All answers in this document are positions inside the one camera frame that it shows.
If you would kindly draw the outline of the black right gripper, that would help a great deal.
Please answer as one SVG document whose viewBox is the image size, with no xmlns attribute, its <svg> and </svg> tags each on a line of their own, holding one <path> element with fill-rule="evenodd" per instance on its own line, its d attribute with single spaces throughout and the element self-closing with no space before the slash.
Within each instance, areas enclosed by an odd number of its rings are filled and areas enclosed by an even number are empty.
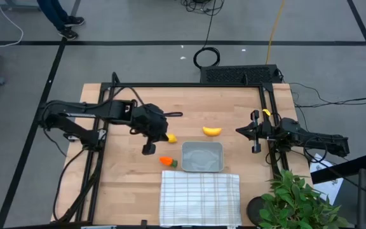
<svg viewBox="0 0 366 229">
<path fill-rule="evenodd" d="M 252 153 L 261 152 L 261 144 L 259 143 L 260 138 L 268 139 L 273 134 L 273 127 L 270 121 L 258 123 L 258 119 L 259 111 L 254 110 L 251 112 L 252 122 L 245 127 L 236 129 L 239 134 L 245 136 L 248 140 L 253 140 L 254 145 L 252 146 Z"/>
</svg>

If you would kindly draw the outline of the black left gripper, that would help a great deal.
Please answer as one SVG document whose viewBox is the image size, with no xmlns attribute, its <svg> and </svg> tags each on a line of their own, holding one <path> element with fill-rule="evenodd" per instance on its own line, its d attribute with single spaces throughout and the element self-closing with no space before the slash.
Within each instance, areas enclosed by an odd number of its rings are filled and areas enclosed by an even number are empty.
<svg viewBox="0 0 366 229">
<path fill-rule="evenodd" d="M 166 134 L 168 123 L 163 111 L 154 104 L 146 104 L 135 107 L 132 111 L 130 133 L 132 135 L 142 134 L 147 138 L 143 145 L 143 155 L 153 155 L 156 152 L 156 145 L 159 141 L 169 141 Z"/>
</svg>

